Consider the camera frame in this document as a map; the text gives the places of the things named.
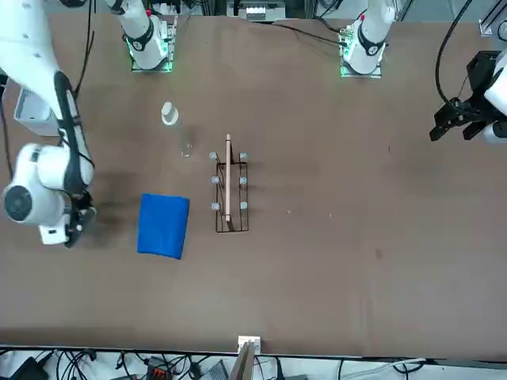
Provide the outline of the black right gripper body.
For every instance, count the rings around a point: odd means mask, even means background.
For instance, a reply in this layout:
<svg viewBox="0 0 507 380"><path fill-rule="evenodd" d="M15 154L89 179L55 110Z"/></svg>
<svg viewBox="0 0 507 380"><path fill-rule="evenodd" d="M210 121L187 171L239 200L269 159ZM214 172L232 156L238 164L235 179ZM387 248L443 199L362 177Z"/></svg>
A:
<svg viewBox="0 0 507 380"><path fill-rule="evenodd" d="M70 200L70 220L65 227L67 241L64 243L67 248L76 244L97 214L97 210L93 206L93 198L87 190L80 196L71 196Z"/></svg>

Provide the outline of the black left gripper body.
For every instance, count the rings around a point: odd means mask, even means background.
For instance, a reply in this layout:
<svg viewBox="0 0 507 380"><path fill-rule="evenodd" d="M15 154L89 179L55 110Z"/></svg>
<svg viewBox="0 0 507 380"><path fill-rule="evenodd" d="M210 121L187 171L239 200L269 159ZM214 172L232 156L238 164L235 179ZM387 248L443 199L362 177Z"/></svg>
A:
<svg viewBox="0 0 507 380"><path fill-rule="evenodd" d="M499 51L479 51L467 64L467 75L471 96L461 101L452 99L455 106L498 106L499 87L497 80L497 59Z"/></svg>

